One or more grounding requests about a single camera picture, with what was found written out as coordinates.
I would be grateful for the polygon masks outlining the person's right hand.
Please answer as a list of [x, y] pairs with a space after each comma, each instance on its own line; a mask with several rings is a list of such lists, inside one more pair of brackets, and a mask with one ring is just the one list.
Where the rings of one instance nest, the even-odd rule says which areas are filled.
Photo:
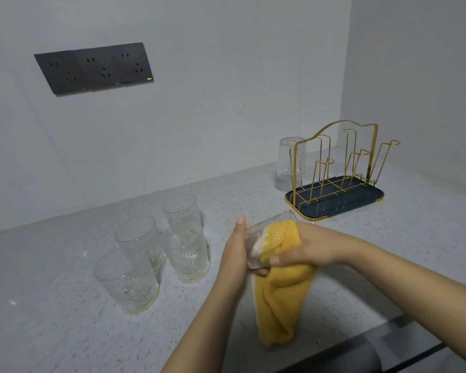
[[300, 242], [287, 250], [298, 251], [297, 264], [327, 266], [346, 263], [360, 243], [359, 238], [326, 227], [299, 221], [296, 225]]

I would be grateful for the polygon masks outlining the person's left hand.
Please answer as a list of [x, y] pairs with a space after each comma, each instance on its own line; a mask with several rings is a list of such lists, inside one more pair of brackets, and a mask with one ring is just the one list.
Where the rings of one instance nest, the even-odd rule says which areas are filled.
[[238, 295], [245, 284], [246, 276], [248, 274], [255, 274], [257, 276], [267, 276], [269, 269], [249, 269], [247, 265], [247, 252], [245, 247], [235, 245], [235, 227], [227, 240], [219, 271], [216, 278], [216, 283], [220, 288], [223, 288], [228, 293]]

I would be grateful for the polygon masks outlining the clear ribbed glass cup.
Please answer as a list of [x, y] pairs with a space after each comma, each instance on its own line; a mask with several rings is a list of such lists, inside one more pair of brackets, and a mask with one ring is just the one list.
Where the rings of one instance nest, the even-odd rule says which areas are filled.
[[203, 233], [197, 199], [192, 194], [176, 194], [162, 205], [170, 228], [183, 244], [190, 244]]
[[95, 265], [94, 276], [123, 312], [130, 315], [146, 311], [160, 292], [147, 254], [140, 248], [110, 250]]
[[209, 271], [207, 243], [202, 231], [171, 227], [161, 233], [161, 243], [178, 279], [184, 283], [200, 281]]
[[280, 250], [287, 234], [287, 225], [296, 220], [294, 212], [285, 211], [247, 228], [244, 245], [249, 269], [260, 269], [269, 265], [268, 258], [264, 258], [263, 255]]
[[303, 140], [302, 137], [284, 137], [279, 142], [276, 186], [280, 190], [292, 189], [294, 168], [297, 181], [305, 176], [306, 143], [299, 144], [295, 151], [295, 145]]
[[166, 261], [161, 232], [155, 219], [149, 215], [131, 218], [118, 226], [114, 239], [129, 253], [129, 258], [144, 254], [154, 271], [159, 271]]

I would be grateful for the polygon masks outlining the yellow cleaning cloth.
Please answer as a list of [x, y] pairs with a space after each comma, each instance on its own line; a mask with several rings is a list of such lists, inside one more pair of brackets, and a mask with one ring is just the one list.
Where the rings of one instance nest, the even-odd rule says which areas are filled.
[[[278, 252], [263, 255], [268, 258], [295, 247], [300, 242], [296, 221], [287, 225], [287, 234]], [[252, 279], [253, 300], [259, 339], [266, 347], [285, 345], [295, 334], [305, 296], [319, 268], [296, 264], [274, 267], [267, 276]]]

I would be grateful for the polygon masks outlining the person's left forearm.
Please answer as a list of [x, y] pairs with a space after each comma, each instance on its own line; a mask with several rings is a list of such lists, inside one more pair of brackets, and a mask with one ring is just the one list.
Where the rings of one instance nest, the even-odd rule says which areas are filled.
[[221, 373], [243, 287], [215, 283], [161, 373]]

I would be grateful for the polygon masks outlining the person's right forearm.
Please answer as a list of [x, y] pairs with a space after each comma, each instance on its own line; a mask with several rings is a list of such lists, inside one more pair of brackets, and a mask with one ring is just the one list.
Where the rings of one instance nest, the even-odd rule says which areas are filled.
[[404, 314], [466, 360], [466, 285], [361, 240], [346, 246], [344, 256]]

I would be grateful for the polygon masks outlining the dark blue drip tray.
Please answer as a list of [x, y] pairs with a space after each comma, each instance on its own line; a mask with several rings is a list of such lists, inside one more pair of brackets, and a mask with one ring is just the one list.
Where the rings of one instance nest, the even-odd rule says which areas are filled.
[[384, 192], [356, 177], [334, 176], [297, 187], [285, 201], [305, 220], [319, 221], [368, 206]]

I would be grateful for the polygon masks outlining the dark grey wall socket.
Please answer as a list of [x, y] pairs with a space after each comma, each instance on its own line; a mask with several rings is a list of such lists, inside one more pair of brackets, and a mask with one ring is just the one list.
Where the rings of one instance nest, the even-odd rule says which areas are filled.
[[87, 82], [73, 51], [35, 54], [34, 57], [56, 96], [88, 91]]
[[113, 45], [109, 49], [121, 84], [133, 85], [154, 81], [147, 53], [142, 42]]
[[117, 87], [121, 84], [109, 47], [76, 49], [73, 53], [91, 91]]

